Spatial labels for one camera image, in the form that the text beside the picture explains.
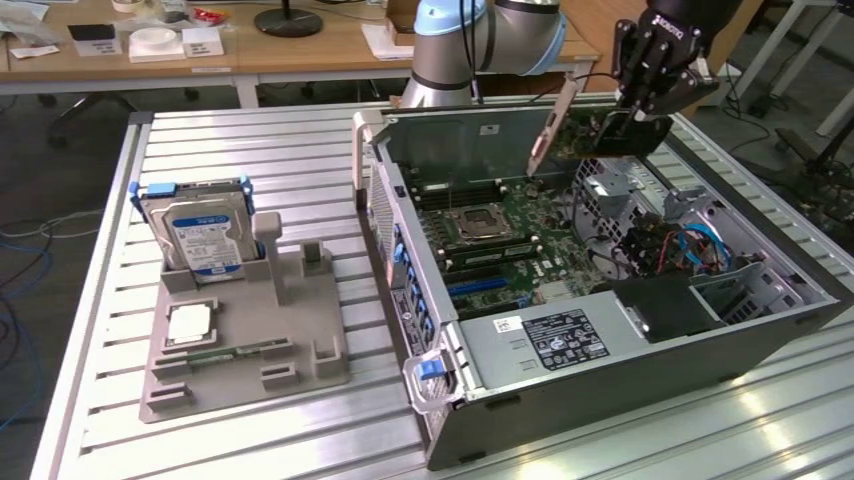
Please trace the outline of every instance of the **power supply label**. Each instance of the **power supply label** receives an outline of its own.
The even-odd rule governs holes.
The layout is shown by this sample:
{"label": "power supply label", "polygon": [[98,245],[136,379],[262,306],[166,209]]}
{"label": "power supply label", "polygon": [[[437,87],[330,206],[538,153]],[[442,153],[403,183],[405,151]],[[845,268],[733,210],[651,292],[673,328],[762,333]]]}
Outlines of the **power supply label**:
{"label": "power supply label", "polygon": [[583,310],[527,320],[522,327],[549,370],[609,356],[609,349]]}

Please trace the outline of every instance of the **aluminum extrusion table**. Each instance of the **aluminum extrusion table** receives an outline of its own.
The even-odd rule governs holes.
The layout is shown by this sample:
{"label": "aluminum extrusion table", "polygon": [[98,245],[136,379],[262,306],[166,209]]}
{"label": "aluminum extrusion table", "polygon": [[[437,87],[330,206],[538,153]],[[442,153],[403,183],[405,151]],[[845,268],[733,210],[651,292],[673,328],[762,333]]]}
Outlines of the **aluminum extrusion table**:
{"label": "aluminum extrusion table", "polygon": [[[459,468],[423,468],[351,201],[351,117],[382,106],[164,113],[128,127],[34,478],[854,478],[852,311],[726,384]],[[854,288],[852,258],[682,119],[676,134]],[[666,149],[651,161],[677,186],[697,181]],[[127,184],[243,173],[258,208],[282,213],[281,250],[322,238],[334,252],[353,381],[147,425],[160,251]]]}

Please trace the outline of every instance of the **blue cable on floor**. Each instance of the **blue cable on floor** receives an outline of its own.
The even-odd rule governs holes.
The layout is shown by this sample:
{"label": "blue cable on floor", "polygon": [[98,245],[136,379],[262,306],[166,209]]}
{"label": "blue cable on floor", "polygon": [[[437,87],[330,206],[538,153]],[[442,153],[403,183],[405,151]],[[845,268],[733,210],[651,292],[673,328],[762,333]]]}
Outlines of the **blue cable on floor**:
{"label": "blue cable on floor", "polygon": [[42,258],[44,258],[44,262],[42,262],[42,270],[36,274],[35,278],[30,282],[27,282],[24,285],[22,285],[18,289],[15,289],[12,292],[0,293],[0,295],[3,295],[3,297],[7,300],[11,300],[16,297],[20,297],[30,290],[32,290],[35,286],[39,284],[39,282],[44,279],[44,276],[47,275],[54,265],[54,258],[52,258],[51,252],[48,252],[42,248],[19,247],[18,245],[12,245],[6,242],[0,242],[0,247],[8,248],[10,250],[15,250],[16,252],[38,253],[42,256]]}
{"label": "blue cable on floor", "polygon": [[[51,252],[48,252],[43,248],[20,247],[18,245],[12,245],[6,242],[0,242],[0,248],[7,248],[10,250],[15,250],[16,252],[35,253],[35,254],[39,254],[39,256],[44,259],[44,261],[42,262],[42,270],[39,271],[34,279],[30,280],[27,283],[24,283],[24,285],[18,287],[10,293],[0,293],[0,298],[3,298],[4,303],[7,303],[8,300],[20,297],[39,285],[39,282],[42,282],[48,271],[51,270],[51,267],[54,265],[54,259],[51,257]],[[32,359],[32,364],[35,367],[36,388],[32,392],[32,396],[30,397],[30,400],[27,401],[27,403],[24,403],[24,405],[20,406],[20,408],[15,411],[12,416],[6,419],[3,424],[0,424],[0,433],[3,433],[3,430],[10,426],[10,424],[15,421],[15,419],[18,419],[22,416],[22,414],[27,410],[30,410],[30,408],[32,408],[32,406],[36,404],[36,402],[42,398],[42,388],[43,388],[42,362],[39,361],[36,346],[32,342],[32,337],[30,336],[30,332],[27,331],[27,328],[12,315],[15,315],[15,312],[12,310],[10,310],[10,315],[0,314],[0,322],[3,322],[8,328],[14,329],[18,332],[18,336],[24,339],[24,344],[27,346],[27,350],[30,352],[30,357]]]}
{"label": "blue cable on floor", "polygon": [[3,430],[6,429],[6,427],[34,406],[34,404],[39,401],[39,398],[42,398],[42,362],[39,361],[39,355],[36,353],[36,346],[32,343],[32,338],[30,337],[30,332],[27,331],[24,326],[20,324],[20,322],[14,321],[12,317],[10,317],[8,315],[3,315],[0,317],[0,321],[3,323],[6,323],[7,326],[10,326],[10,328],[16,329],[18,330],[18,334],[24,339],[24,344],[27,345],[27,350],[30,350],[30,356],[32,358],[32,364],[34,364],[34,367],[35,367],[35,370],[36,370],[36,389],[32,392],[32,396],[30,397],[30,400],[27,401],[27,403],[24,403],[24,405],[22,405],[22,407],[18,409],[18,411],[12,414],[12,416],[10,418],[7,418],[6,422],[3,422],[3,424],[0,425],[0,433],[3,433]]}

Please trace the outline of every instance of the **black lamp base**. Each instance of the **black lamp base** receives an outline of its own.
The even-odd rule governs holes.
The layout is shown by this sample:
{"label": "black lamp base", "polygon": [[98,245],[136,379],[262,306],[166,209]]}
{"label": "black lamp base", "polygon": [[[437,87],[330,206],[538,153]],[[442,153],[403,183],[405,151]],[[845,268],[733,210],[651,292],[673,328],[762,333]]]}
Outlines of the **black lamp base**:
{"label": "black lamp base", "polygon": [[323,30],[323,19],[306,10],[291,9],[291,18],[285,18],[285,10],[267,10],[255,17],[255,26],[277,37],[307,37]]}

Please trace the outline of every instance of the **hard drive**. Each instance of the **hard drive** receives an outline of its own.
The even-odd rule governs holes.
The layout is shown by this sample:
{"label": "hard drive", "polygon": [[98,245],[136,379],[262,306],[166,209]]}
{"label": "hard drive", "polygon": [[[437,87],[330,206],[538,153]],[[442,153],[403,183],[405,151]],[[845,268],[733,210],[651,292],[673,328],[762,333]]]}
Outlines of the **hard drive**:
{"label": "hard drive", "polygon": [[132,182],[131,202],[151,226],[167,270],[192,270],[199,284],[243,278],[243,262],[261,257],[249,178],[156,183],[138,192]]}

